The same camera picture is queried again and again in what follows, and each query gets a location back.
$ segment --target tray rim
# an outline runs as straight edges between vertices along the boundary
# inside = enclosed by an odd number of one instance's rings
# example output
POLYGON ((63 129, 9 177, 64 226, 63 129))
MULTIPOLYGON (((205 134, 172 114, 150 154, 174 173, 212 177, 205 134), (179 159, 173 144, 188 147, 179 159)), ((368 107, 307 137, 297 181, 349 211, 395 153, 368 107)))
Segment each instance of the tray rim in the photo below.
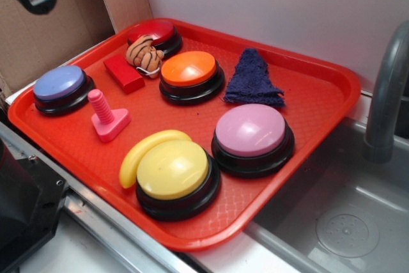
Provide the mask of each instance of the tray rim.
MULTIPOLYGON (((250 40, 246 40, 243 38, 238 38, 236 36, 232 36, 229 34, 221 33, 218 31, 214 31, 211 29, 206 29, 204 27, 192 25, 186 22, 182 22, 179 20, 174 19, 165 19, 172 22, 178 29, 189 28, 190 30, 194 30, 197 32, 205 32, 209 39, 217 37, 218 40, 224 40, 229 43, 233 43, 229 46, 229 51, 242 51, 243 44, 248 45, 249 47, 256 48, 262 57, 266 57, 265 61, 267 63, 274 62, 275 65, 280 65, 280 60, 289 62, 294 61, 302 62, 304 64, 311 64, 311 66, 322 66, 324 67, 328 73, 332 72, 332 74, 328 74, 325 78, 320 78, 321 80, 325 80, 334 84, 334 82, 339 82, 335 84, 340 90, 343 92, 344 95, 344 102, 340 106, 340 108, 332 114, 332 116, 328 119, 327 122, 323 123, 323 125, 315 132, 312 138, 306 142, 303 147, 299 148, 296 154, 291 158, 288 163, 282 168, 280 172, 278 172, 272 179, 267 183, 265 188, 252 200, 251 204, 245 208, 236 219, 226 228, 221 230, 220 232, 210 235, 208 237, 203 237, 200 239, 191 239, 191 238, 179 238, 174 237, 164 230, 160 229, 157 230, 150 230, 148 233, 166 247, 175 250, 175 251, 201 251, 203 249, 208 249, 209 247, 213 247, 219 245, 226 240, 229 240, 231 237, 237 235, 240 231, 242 231, 248 222, 257 214, 257 212, 265 205, 265 203, 279 190, 279 188, 287 181, 289 177, 298 169, 298 167, 303 163, 303 161, 318 147, 318 145, 326 138, 327 135, 335 128, 336 125, 346 116, 347 112, 355 105, 357 100, 360 96, 360 82, 357 76, 347 68, 336 65, 333 63, 329 63, 327 61, 323 61, 320 59, 316 59, 310 56, 304 56, 302 54, 298 54, 296 52, 286 51, 284 49, 279 49, 277 47, 272 47, 269 45, 265 45, 258 42, 253 42, 250 40)), ((133 28, 136 27, 138 24, 144 21, 135 23, 124 30, 120 31, 118 34, 106 39, 102 43, 94 46, 90 50, 86 51, 85 53, 81 54, 77 58, 73 59, 69 62, 70 65, 79 65, 80 67, 88 67, 90 64, 94 63, 93 59, 96 57, 98 58, 98 54, 103 52, 109 53, 109 47, 115 43, 116 41, 124 41, 127 33, 133 28)), ((292 68, 285 66, 286 69, 296 70, 296 65, 292 68)), ((307 75, 313 75, 313 72, 307 72, 307 75)), ((41 146, 46 152, 58 160, 62 165, 64 165, 67 170, 70 168, 75 167, 69 159, 57 158, 56 153, 52 146, 47 146, 48 141, 35 130, 33 130, 29 123, 26 123, 22 118, 20 118, 20 111, 26 110, 29 107, 33 99, 32 97, 33 86, 28 87, 21 95, 19 95, 14 102, 11 104, 8 110, 8 117, 9 120, 19 128, 23 133, 25 133, 28 137, 30 137, 34 142, 36 142, 39 146, 41 146)), ((94 191, 98 191, 97 186, 90 185, 89 183, 85 183, 88 187, 93 189, 94 191)), ((114 208, 120 212, 124 212, 127 210, 127 207, 131 207, 131 204, 123 204, 122 200, 119 199, 117 196, 111 194, 113 197, 113 201, 116 205, 111 204, 114 208)))

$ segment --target sink drain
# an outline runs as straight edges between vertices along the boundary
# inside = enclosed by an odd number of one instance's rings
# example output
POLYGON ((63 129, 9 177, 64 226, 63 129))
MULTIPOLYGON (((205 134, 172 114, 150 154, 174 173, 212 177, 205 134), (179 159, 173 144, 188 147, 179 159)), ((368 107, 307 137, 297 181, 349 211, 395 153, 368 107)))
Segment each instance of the sink drain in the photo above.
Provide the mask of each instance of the sink drain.
POLYGON ((316 231, 325 248, 347 258, 369 254, 379 241, 379 230, 372 217, 355 207, 325 212, 318 220, 316 231))

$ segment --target stainless steel sink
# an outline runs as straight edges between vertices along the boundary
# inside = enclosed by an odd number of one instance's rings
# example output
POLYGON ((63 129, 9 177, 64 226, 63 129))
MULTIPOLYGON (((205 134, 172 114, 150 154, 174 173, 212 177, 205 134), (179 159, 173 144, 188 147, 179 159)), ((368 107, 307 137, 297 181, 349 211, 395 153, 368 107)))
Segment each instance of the stainless steel sink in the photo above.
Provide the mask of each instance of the stainless steel sink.
POLYGON ((373 164, 364 133, 343 120, 246 232, 301 272, 408 272, 409 143, 373 164))

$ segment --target blue cloth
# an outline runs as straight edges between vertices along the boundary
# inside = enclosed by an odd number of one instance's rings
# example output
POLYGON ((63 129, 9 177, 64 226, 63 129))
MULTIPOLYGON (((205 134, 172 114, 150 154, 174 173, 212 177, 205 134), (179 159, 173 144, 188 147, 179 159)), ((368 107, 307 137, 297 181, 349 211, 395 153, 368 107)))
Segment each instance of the blue cloth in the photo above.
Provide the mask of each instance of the blue cloth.
POLYGON ((285 107, 283 90, 275 87, 268 76, 268 65, 256 49, 246 48, 230 79, 224 101, 285 107))

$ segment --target metal faucet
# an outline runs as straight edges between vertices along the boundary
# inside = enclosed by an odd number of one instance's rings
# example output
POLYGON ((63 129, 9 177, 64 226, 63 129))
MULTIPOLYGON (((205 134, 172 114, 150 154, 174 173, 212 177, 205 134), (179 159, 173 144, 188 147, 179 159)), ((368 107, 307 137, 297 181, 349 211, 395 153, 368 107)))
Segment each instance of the metal faucet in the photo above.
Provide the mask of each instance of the metal faucet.
POLYGON ((383 55, 366 134, 364 157, 374 163, 392 158, 394 134, 409 137, 409 20, 394 32, 383 55))

